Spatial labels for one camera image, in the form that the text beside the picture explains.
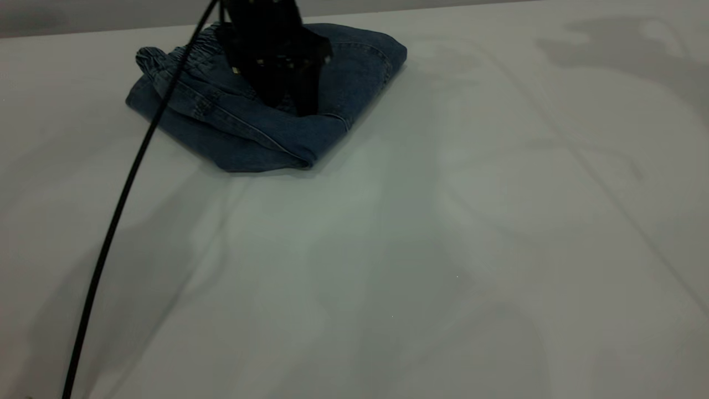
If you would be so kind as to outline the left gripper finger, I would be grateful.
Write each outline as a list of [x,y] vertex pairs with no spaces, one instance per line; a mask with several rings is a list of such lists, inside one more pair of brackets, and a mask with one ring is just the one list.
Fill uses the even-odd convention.
[[317,114],[321,69],[320,65],[309,65],[288,77],[288,91],[300,117]]
[[277,107],[286,96],[286,78],[276,70],[246,70],[245,79],[261,101]]

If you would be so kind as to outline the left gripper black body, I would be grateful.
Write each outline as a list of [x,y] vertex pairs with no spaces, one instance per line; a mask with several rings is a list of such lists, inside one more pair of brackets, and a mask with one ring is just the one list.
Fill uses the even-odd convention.
[[306,28],[294,1],[220,1],[216,37],[244,78],[317,74],[333,58],[330,40]]

